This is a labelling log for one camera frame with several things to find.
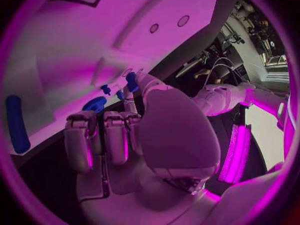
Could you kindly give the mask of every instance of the humanoid robot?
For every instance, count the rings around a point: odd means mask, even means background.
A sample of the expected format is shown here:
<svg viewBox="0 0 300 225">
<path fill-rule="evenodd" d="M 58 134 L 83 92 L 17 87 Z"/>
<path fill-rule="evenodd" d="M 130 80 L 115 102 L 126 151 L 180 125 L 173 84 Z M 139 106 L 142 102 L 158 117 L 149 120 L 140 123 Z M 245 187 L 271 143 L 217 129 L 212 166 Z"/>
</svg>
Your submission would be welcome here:
<svg viewBox="0 0 300 225">
<path fill-rule="evenodd" d="M 289 103 L 250 83 L 206 85 L 190 98 L 149 74 L 134 77 L 143 117 L 132 89 L 125 87 L 124 112 L 97 117 L 94 111 L 81 111 L 67 118 L 65 146 L 78 172 L 76 190 L 84 214 L 92 224 L 215 224 L 214 211 L 228 206 L 226 200 L 236 190 L 220 198 L 205 189 L 221 158 L 207 116 L 238 103 L 255 104 L 283 129 Z M 259 183 L 261 191 L 268 188 L 268 182 Z"/>
</svg>

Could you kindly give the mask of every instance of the glowing pink strip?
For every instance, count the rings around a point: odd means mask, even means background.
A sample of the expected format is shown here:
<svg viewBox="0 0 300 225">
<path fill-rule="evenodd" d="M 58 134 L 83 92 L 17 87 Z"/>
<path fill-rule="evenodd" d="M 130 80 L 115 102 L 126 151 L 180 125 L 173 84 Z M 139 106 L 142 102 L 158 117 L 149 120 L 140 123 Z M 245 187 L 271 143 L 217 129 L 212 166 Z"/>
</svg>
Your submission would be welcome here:
<svg viewBox="0 0 300 225">
<path fill-rule="evenodd" d="M 240 181 L 246 165 L 251 140 L 248 127 L 233 125 L 226 159 L 219 181 L 236 184 Z"/>
</svg>

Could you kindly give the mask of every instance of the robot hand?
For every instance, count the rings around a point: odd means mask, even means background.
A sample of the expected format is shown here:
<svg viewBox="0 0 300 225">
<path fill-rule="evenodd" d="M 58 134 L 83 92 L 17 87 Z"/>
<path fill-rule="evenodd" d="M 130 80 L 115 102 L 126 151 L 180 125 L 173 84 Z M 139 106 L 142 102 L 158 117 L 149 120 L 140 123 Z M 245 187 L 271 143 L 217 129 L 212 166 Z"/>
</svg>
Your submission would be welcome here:
<svg viewBox="0 0 300 225">
<path fill-rule="evenodd" d="M 244 82 L 238 86 L 230 84 L 206 85 L 193 100 L 206 116 L 215 116 L 228 112 L 238 103 L 251 106 L 253 104 L 251 94 L 254 90 L 254 85 Z"/>
</svg>

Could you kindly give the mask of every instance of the machinery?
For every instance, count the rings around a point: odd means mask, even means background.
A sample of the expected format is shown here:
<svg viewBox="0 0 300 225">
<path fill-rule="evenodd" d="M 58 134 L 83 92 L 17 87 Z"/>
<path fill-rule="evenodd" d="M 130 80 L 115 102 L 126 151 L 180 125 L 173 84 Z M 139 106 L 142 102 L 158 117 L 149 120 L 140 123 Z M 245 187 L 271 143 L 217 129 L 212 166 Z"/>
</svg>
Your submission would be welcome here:
<svg viewBox="0 0 300 225">
<path fill-rule="evenodd" d="M 289 97 L 246 80 L 207 85 L 220 64 L 196 96 L 163 82 L 215 40 L 236 1 L 23 0 L 0 41 L 0 169 L 31 220 L 65 223 L 11 158 L 38 156 L 63 129 L 76 202 L 91 224 L 248 224 L 282 209 L 300 165 L 299 60 L 293 30 L 283 27 L 288 19 L 273 3 L 253 0 L 286 46 Z M 235 67 L 224 70 L 243 80 Z M 141 94 L 143 114 L 133 92 Z M 123 111 L 104 109 L 120 100 Z M 221 166 L 208 120 L 237 104 L 267 111 L 284 132 L 284 163 L 243 182 L 250 127 L 235 124 Z M 221 195 L 206 187 L 217 173 L 230 184 Z"/>
</svg>

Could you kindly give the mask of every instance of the blue cap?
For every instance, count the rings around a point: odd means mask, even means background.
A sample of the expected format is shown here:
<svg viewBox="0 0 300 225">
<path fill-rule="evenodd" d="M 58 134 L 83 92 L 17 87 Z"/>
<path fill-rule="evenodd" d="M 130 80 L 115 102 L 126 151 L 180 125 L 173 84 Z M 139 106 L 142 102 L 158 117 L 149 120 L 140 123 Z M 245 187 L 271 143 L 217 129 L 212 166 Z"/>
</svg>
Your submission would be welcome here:
<svg viewBox="0 0 300 225">
<path fill-rule="evenodd" d="M 103 85 L 101 87 L 101 89 L 103 90 L 104 94 L 108 94 L 109 96 L 111 95 L 111 89 L 109 88 L 109 86 L 107 84 Z"/>
<path fill-rule="evenodd" d="M 104 105 L 107 103 L 107 100 L 104 96 L 98 96 L 95 97 L 94 99 L 90 100 L 87 102 L 82 110 L 83 111 L 90 111 L 93 110 L 96 113 L 100 113 L 104 109 Z"/>
<path fill-rule="evenodd" d="M 117 91 L 116 95 L 117 95 L 117 98 L 120 99 L 120 100 L 124 100 L 125 99 L 124 93 L 121 90 Z"/>
<path fill-rule="evenodd" d="M 136 74 L 132 71 L 126 76 L 127 88 L 130 92 L 136 92 L 139 90 L 139 86 L 136 83 Z"/>
</svg>

